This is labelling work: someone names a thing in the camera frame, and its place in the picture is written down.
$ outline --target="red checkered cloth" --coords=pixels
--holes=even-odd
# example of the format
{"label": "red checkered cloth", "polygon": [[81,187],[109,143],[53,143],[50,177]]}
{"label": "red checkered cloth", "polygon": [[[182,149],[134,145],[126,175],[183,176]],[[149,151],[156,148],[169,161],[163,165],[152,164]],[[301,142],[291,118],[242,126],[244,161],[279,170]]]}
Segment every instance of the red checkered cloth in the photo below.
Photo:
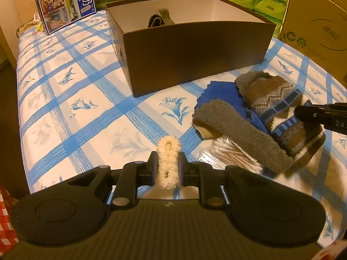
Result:
{"label": "red checkered cloth", "polygon": [[9,216],[16,202],[17,200],[11,197],[3,186],[0,186],[0,256],[18,243]]}

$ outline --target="wall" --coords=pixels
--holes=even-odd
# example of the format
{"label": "wall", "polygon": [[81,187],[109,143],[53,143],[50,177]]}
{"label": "wall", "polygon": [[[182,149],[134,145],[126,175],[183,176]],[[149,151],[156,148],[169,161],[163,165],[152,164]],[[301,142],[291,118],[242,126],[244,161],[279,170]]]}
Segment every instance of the wall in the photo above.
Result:
{"label": "wall", "polygon": [[17,28],[21,26],[20,17],[14,0],[0,0],[0,26],[14,57],[18,60],[19,39]]}
{"label": "wall", "polygon": [[5,51],[2,49],[2,46],[0,45],[0,66],[6,59],[7,56],[5,54]]}

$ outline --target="gray fuzzy sock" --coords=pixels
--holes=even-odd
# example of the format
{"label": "gray fuzzy sock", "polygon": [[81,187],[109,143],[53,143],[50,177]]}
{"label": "gray fuzzy sock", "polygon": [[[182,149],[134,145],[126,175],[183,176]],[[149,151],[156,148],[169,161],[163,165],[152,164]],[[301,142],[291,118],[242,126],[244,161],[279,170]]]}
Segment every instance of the gray fuzzy sock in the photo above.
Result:
{"label": "gray fuzzy sock", "polygon": [[293,159],[264,132],[244,120],[227,102],[211,100],[196,108],[193,120],[202,122],[226,135],[261,165],[282,173],[294,163]]}

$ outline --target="open box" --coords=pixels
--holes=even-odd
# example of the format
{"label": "open box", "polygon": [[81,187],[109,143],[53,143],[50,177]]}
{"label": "open box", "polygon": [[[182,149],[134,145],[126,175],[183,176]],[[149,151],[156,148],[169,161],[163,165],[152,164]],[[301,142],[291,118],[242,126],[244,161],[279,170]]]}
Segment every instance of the open box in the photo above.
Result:
{"label": "open box", "polygon": [[[147,28],[161,8],[175,24]],[[108,4],[106,13],[135,97],[261,63],[275,30],[227,0],[125,0]]]}

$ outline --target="bed sheet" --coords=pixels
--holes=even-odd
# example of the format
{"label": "bed sheet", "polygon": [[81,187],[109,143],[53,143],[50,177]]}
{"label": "bed sheet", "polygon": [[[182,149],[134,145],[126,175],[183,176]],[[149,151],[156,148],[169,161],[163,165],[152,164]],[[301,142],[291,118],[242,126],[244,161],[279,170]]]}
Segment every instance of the bed sheet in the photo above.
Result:
{"label": "bed sheet", "polygon": [[[134,98],[114,52],[105,11],[46,36],[20,36],[18,110],[23,162],[30,191],[107,164],[146,161],[161,137],[180,139],[189,161],[211,144],[192,126],[196,99],[211,80],[234,81],[250,70],[280,75],[315,104],[346,101],[346,89],[293,48],[272,39],[261,64],[224,72]],[[320,201],[327,212],[322,246],[347,226],[347,136],[326,130],[310,163],[274,179]],[[141,187],[142,198],[197,198],[194,187]]]}

